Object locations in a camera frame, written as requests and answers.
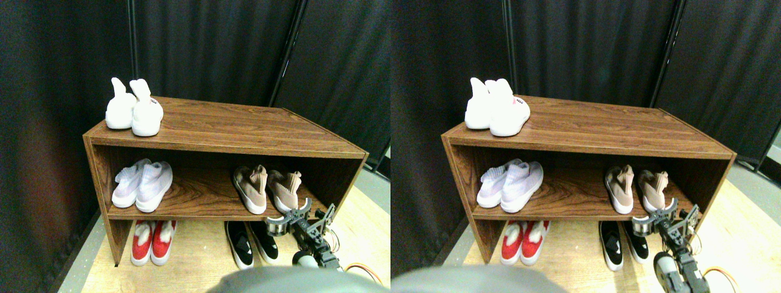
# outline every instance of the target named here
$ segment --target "wooden shelf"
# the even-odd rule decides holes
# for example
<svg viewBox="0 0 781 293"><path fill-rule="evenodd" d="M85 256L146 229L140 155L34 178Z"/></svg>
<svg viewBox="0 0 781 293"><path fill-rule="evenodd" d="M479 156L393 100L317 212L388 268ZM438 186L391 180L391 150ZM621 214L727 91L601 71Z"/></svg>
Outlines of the wooden shelf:
<svg viewBox="0 0 781 293"><path fill-rule="evenodd" d="M506 213L500 206L485 209L479 205L472 211L478 220L631 220L633 216L643 217L643 209L636 186L632 186L634 209L622 215L613 209L610 196L604 186L602 170L555 169L544 170L540 189L517 213ZM665 199L678 199L679 209L691 209L691 201L672 181L665 188Z"/></svg>
<svg viewBox="0 0 781 293"><path fill-rule="evenodd" d="M282 216L266 196L266 211L255 215L244 206L231 182L231 170L179 168L173 171L171 188L162 197L160 206L151 213L143 213L135 205L121 209L109 206L112 220L264 220ZM312 211L328 208L307 189L298 188L299 205L312 199Z"/></svg>

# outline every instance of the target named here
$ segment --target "black sneaker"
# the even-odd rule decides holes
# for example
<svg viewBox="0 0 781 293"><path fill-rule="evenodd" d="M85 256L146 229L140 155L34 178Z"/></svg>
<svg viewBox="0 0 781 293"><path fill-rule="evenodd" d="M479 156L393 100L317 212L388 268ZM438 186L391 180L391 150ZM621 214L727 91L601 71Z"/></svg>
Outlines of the black sneaker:
<svg viewBox="0 0 781 293"><path fill-rule="evenodd" d="M252 247L249 244L247 228L244 222L225 222L225 233L228 235L230 250L234 252L234 260L239 269L246 270L254 266Z"/></svg>
<svg viewBox="0 0 781 293"><path fill-rule="evenodd" d="M260 248L260 254L267 263L276 263L279 252L276 250L274 237L269 236L269 226L265 221L249 222L249 227L255 235L255 244Z"/></svg>
<svg viewBox="0 0 781 293"><path fill-rule="evenodd" d="M604 261L612 271L624 267L624 255L621 253L621 235L619 224L615 221L599 222L599 238L602 241Z"/></svg>
<svg viewBox="0 0 781 293"><path fill-rule="evenodd" d="M638 263L648 263L648 242L645 241L645 237L636 236L634 234L634 228L632 228L632 221L624 221L624 232L626 232L626 239L629 239L629 246L632 248L632 255Z"/></svg>

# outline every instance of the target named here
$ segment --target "red sneaker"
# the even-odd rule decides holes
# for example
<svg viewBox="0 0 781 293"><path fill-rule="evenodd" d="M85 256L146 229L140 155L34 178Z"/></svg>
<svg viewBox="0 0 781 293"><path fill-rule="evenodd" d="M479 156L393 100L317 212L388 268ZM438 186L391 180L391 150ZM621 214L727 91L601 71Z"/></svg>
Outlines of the red sneaker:
<svg viewBox="0 0 781 293"><path fill-rule="evenodd" d="M523 231L526 229L526 221L509 221L505 228L505 239L501 244L501 263L512 266L518 262L521 256L521 242Z"/></svg>
<svg viewBox="0 0 781 293"><path fill-rule="evenodd" d="M531 266L540 258L545 236L551 229L551 221L531 221L526 228L521 245L521 263Z"/></svg>
<svg viewBox="0 0 781 293"><path fill-rule="evenodd" d="M176 221L157 221L155 238L152 240L152 262L162 266L168 261L171 254L173 235L177 232Z"/></svg>
<svg viewBox="0 0 781 293"><path fill-rule="evenodd" d="M136 266L143 266L149 261L152 253L152 235L155 234L155 221L136 221L133 232L133 255L130 261Z"/></svg>

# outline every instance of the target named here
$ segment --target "sneaker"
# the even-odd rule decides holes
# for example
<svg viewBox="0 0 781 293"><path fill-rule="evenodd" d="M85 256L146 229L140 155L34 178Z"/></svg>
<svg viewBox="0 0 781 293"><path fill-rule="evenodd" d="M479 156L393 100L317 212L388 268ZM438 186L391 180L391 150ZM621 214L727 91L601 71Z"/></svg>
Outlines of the sneaker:
<svg viewBox="0 0 781 293"><path fill-rule="evenodd" d="M133 108L133 134L152 136L160 132L162 121L162 106L153 99L146 80L131 80L130 87L138 97L138 103Z"/></svg>
<svg viewBox="0 0 781 293"><path fill-rule="evenodd" d="M269 236L269 226L265 221L253 221L249 222L249 227L255 236L255 244L260 249L260 255L267 263L276 263L280 253L276 249L274 237Z"/></svg>
<svg viewBox="0 0 781 293"><path fill-rule="evenodd" d="M136 221L133 232L133 254L130 261L136 266L143 266L152 254L152 235L155 234L155 221Z"/></svg>
<svg viewBox="0 0 781 293"><path fill-rule="evenodd" d="M162 266L168 262L171 255L173 235L177 232L176 221L157 221L155 238L152 239L152 262Z"/></svg>
<svg viewBox="0 0 781 293"><path fill-rule="evenodd" d="M526 221L509 221L505 228L505 238L501 243L501 263L512 266L521 257L521 242L526 230Z"/></svg>
<svg viewBox="0 0 781 293"><path fill-rule="evenodd" d="M488 91L494 100L494 115L490 121L491 134L499 137L507 137L518 134L523 124L529 120L531 110L522 98L512 94L510 84L501 78L495 83L488 84Z"/></svg>
<svg viewBox="0 0 781 293"><path fill-rule="evenodd" d="M626 215L631 213L634 208L634 196L632 193L632 179L634 173L629 165L621 169L613 166L608 169L604 175L604 186L608 189L610 200L613 203L613 209L616 212Z"/></svg>
<svg viewBox="0 0 781 293"><path fill-rule="evenodd" d="M476 130L488 129L493 109L488 88L475 77L472 77L469 82L472 83L472 98L466 103L466 113L464 114L466 127Z"/></svg>
<svg viewBox="0 0 781 293"><path fill-rule="evenodd" d="M301 173L283 175L277 170L269 172L269 183L266 187L274 195L274 205L282 213L298 209L298 187L301 185Z"/></svg>
<svg viewBox="0 0 781 293"><path fill-rule="evenodd" d="M234 260L239 269L246 270L254 266L252 247L249 244L247 229L244 222L225 222L225 233L228 235L230 250L234 253Z"/></svg>
<svg viewBox="0 0 781 293"><path fill-rule="evenodd" d="M624 267L624 255L621 253L618 222L599 222L599 238L602 241L604 261L608 264L608 268L614 272L621 270Z"/></svg>
<svg viewBox="0 0 781 293"><path fill-rule="evenodd" d="M624 226L624 232L626 232L626 239L629 239L632 256L638 263L648 263L648 242L645 241L645 237L634 234L632 221L624 221L622 225Z"/></svg>
<svg viewBox="0 0 781 293"><path fill-rule="evenodd" d="M136 106L136 96L127 92L127 88L113 77L114 98L105 109L105 125L111 129L128 129L133 125L133 107Z"/></svg>
<svg viewBox="0 0 781 293"><path fill-rule="evenodd" d="M513 159L506 164L494 168L490 168L480 177L480 182L483 185L480 186L480 191L477 192L477 204L490 209L501 202L501 196L504 194L502 188L505 186L505 178L507 177L507 168L510 165L520 165L523 163L520 159Z"/></svg>
<svg viewBox="0 0 781 293"><path fill-rule="evenodd" d="M527 226L521 244L521 263L531 266L540 258L542 244L551 229L551 221L532 221Z"/></svg>
<svg viewBox="0 0 781 293"><path fill-rule="evenodd" d="M144 173L141 175L141 186L138 188L136 207L144 213L151 213L160 205L163 195L166 194L173 182L171 165L166 162L155 162L144 165Z"/></svg>
<svg viewBox="0 0 781 293"><path fill-rule="evenodd" d="M501 209L517 213L542 185L542 165L537 162L510 165L502 187Z"/></svg>
<svg viewBox="0 0 781 293"><path fill-rule="evenodd" d="M136 202L144 166L151 163L152 161L149 161L149 159L142 159L132 166L122 168L114 177L114 181L118 183L111 194L111 202L114 203L114 206L124 209Z"/></svg>
<svg viewBox="0 0 781 293"><path fill-rule="evenodd" d="M640 178L637 180L637 190L643 194L643 207L645 210L654 212L657 209L665 208L665 194L662 191L667 187L668 181L667 172L665 171L656 174L648 170L640 172Z"/></svg>
<svg viewBox="0 0 781 293"><path fill-rule="evenodd" d="M244 200L250 213L260 215L266 211L266 168L258 165L250 170L241 166L234 171L234 187Z"/></svg>

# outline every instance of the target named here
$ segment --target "wooden shoe rack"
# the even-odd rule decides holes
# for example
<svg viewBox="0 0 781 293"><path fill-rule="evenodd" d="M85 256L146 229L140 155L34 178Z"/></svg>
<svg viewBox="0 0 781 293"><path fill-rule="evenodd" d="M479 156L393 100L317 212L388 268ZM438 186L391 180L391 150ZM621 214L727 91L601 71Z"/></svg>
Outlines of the wooden shoe rack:
<svg viewBox="0 0 781 293"><path fill-rule="evenodd" d="M489 130L470 130L464 123L442 134L458 193L486 263L507 220L646 216L636 188L630 214L613 209L603 180L610 166L629 164L636 179L641 170L667 171L667 201L677 198L679 209L686 210L697 204L704 219L736 156L662 109L521 97L529 103L531 117L515 136L495 137ZM544 170L540 189L517 213L477 205L483 173L514 158L540 162Z"/></svg>
<svg viewBox="0 0 781 293"><path fill-rule="evenodd" d="M231 183L238 166L301 171L299 202L312 211L338 210L367 152L287 109L157 98L165 116L160 132L142 138L111 130L105 121L83 135L106 236L119 265L134 220L263 220L282 216L267 198L266 211L247 211ZM111 202L114 176L139 159L167 161L173 183L152 213Z"/></svg>

